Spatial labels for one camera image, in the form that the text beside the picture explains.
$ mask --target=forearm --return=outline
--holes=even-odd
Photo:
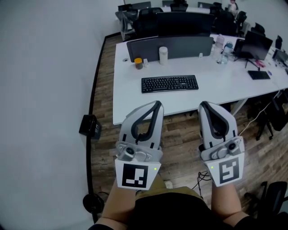
[[[241,211],[240,199],[232,183],[221,187],[213,183],[211,209],[222,219]]]
[[[102,217],[127,224],[135,207],[135,190],[118,188],[115,180]]]

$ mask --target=desk leg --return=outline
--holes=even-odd
[[[233,110],[231,111],[231,114],[235,116],[236,113],[241,109],[241,107],[246,103],[247,100],[248,98],[238,101],[234,106]]]

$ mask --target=person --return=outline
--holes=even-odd
[[[234,15],[234,17],[236,17],[238,14],[238,10],[239,10],[236,0],[230,0],[230,3],[231,3],[231,6],[229,8],[229,12],[231,12]]]
[[[212,184],[211,209],[188,187],[167,189],[157,175],[148,191],[118,188],[114,182],[102,216],[89,230],[258,229],[242,212],[235,186]]]

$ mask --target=black keyboard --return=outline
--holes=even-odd
[[[265,71],[248,71],[248,74],[253,80],[270,79],[269,75]]]
[[[148,77],[141,84],[142,93],[199,89],[195,75]]]

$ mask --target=black baseboard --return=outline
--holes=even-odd
[[[117,36],[117,35],[120,35],[120,34],[121,34],[120,32],[117,32],[117,33],[115,33],[115,34],[110,34],[110,35],[106,36],[105,39],[107,39],[107,38],[112,38],[112,37]]]
[[[101,63],[102,53],[103,53],[104,45],[106,43],[106,39],[117,36],[117,35],[120,35],[120,32],[108,35],[104,38],[104,42],[102,44],[102,48],[101,48],[101,51],[99,54],[99,59],[98,59],[98,63],[97,63],[97,67],[96,67],[96,71],[95,71],[95,75],[94,75],[93,85],[92,85],[90,104],[89,104],[89,112],[88,112],[88,114],[90,114],[90,115],[93,114],[95,89],[96,89],[100,63]],[[88,194],[94,194],[93,183],[92,183],[92,168],[91,168],[91,137],[86,138],[86,173],[87,173]],[[93,217],[93,221],[95,223],[98,218],[94,214],[92,214],[92,217]]]

